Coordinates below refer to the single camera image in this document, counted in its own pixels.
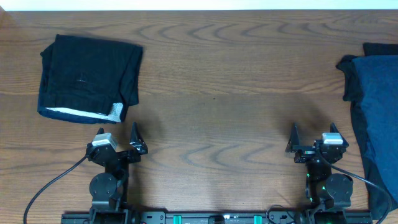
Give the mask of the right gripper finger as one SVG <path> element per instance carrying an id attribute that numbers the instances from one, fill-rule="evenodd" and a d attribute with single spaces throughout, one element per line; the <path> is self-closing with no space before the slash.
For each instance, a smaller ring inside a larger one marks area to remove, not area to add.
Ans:
<path id="1" fill-rule="evenodd" d="M 338 130 L 338 128 L 336 127 L 336 125 L 335 125 L 334 123 L 331 123 L 331 124 L 330 124 L 330 133 L 340 133 L 339 130 Z M 342 137 L 343 140 L 344 140 L 344 143 L 341 144 L 341 145 L 343 145 L 344 147 L 348 147 L 348 146 L 349 146 L 349 143 L 347 142 L 347 140 L 343 137 L 342 134 L 341 134 L 341 137 Z"/>
<path id="2" fill-rule="evenodd" d="M 296 153 L 298 151 L 297 147 L 300 145 L 298 128 L 295 123 L 292 124 L 292 128 L 290 131 L 290 137 L 287 143 L 287 147 L 285 148 L 285 152 L 288 153 Z"/>

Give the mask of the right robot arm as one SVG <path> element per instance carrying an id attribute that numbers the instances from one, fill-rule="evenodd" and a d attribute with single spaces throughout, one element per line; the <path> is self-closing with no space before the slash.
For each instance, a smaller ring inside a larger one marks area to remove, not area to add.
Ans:
<path id="1" fill-rule="evenodd" d="M 300 144 L 298 127 L 292 125 L 285 149 L 294 153 L 294 162 L 305 164 L 306 198 L 310 206 L 294 216 L 295 223 L 347 223 L 345 208 L 351 206 L 353 179 L 346 174 L 332 173 L 331 166 L 342 159 L 349 146 L 334 124 L 311 146 Z"/>

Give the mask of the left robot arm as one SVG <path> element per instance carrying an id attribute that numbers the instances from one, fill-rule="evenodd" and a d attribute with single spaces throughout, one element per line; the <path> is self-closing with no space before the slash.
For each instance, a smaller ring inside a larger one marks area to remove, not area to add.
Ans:
<path id="1" fill-rule="evenodd" d="M 148 147 L 136 122 L 132 123 L 129 143 L 132 146 L 130 150 L 118 152 L 118 143 L 113 135 L 100 128 L 92 142 L 87 145 L 87 159 L 104 167 L 104 172 L 94 176 L 90 182 L 89 190 L 93 199 L 89 224 L 141 222 L 139 212 L 127 203 L 129 165 L 140 162 L 141 156 L 148 153 Z"/>

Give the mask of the blue denim shorts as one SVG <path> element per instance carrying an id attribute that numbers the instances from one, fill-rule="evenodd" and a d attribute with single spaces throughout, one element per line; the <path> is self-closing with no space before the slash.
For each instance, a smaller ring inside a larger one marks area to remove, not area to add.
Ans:
<path id="1" fill-rule="evenodd" d="M 353 60 L 363 97 L 361 111 L 368 134 L 366 156 L 397 200 L 397 55 L 375 55 Z"/>

